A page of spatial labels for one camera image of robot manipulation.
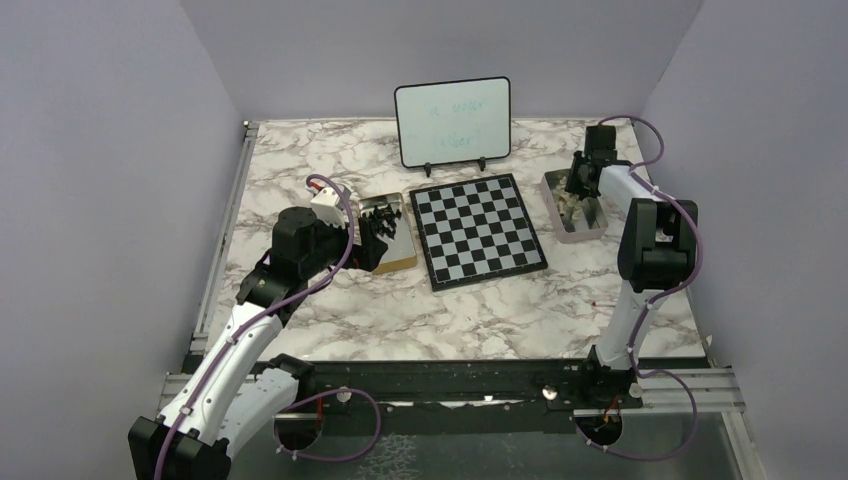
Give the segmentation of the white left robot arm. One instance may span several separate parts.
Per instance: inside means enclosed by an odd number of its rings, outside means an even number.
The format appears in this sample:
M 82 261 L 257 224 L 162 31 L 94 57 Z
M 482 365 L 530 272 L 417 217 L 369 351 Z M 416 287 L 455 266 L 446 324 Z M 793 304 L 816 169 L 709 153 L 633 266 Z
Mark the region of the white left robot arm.
M 394 239 L 399 213 L 362 215 L 342 207 L 290 207 L 271 246 L 240 284 L 224 331 L 190 380 L 153 419 L 138 418 L 128 443 L 139 479 L 225 479 L 244 445 L 270 417 L 313 401 L 310 364 L 282 355 L 255 385 L 260 354 L 310 295 L 341 269 L 372 272 Z

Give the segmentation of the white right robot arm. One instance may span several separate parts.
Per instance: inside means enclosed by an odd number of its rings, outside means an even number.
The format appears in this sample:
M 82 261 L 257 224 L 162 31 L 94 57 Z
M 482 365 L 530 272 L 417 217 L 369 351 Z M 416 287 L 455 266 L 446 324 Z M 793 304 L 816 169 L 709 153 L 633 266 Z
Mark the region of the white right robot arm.
M 612 150 L 576 152 L 565 189 L 581 200 L 605 197 L 626 215 L 617 256 L 619 298 L 576 383 L 580 400 L 601 408 L 628 397 L 649 326 L 665 298 L 695 271 L 697 206 L 666 195 Z

